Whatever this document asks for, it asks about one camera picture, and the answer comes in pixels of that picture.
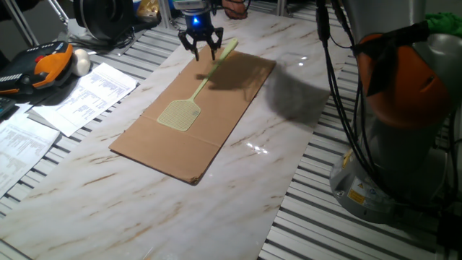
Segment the person's bare hand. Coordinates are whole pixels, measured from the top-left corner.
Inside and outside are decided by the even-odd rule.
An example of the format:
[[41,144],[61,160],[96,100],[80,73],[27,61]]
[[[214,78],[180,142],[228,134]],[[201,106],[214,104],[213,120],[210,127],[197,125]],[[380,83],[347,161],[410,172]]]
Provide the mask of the person's bare hand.
[[248,17],[248,10],[243,0],[222,0],[225,14],[232,20],[243,20]]

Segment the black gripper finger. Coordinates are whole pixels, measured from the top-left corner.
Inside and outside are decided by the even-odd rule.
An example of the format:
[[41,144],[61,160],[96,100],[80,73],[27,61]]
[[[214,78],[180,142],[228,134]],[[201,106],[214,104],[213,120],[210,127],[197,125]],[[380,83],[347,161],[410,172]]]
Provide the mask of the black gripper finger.
[[216,52],[221,47],[224,29],[222,27],[213,27],[208,30],[206,42],[211,50],[212,59],[215,60]]
[[199,52],[197,48],[197,40],[193,39],[193,42],[191,43],[187,39],[188,33],[185,30],[180,30],[178,32],[178,37],[180,42],[182,43],[183,47],[187,50],[190,51],[196,58],[196,60],[199,60]]

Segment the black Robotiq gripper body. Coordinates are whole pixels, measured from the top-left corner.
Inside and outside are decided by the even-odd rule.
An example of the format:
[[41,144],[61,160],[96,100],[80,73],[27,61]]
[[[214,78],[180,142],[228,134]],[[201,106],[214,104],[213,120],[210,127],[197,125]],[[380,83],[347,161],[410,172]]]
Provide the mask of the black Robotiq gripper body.
[[207,41],[212,38],[214,27],[210,11],[195,14],[185,14],[186,33],[193,41]]

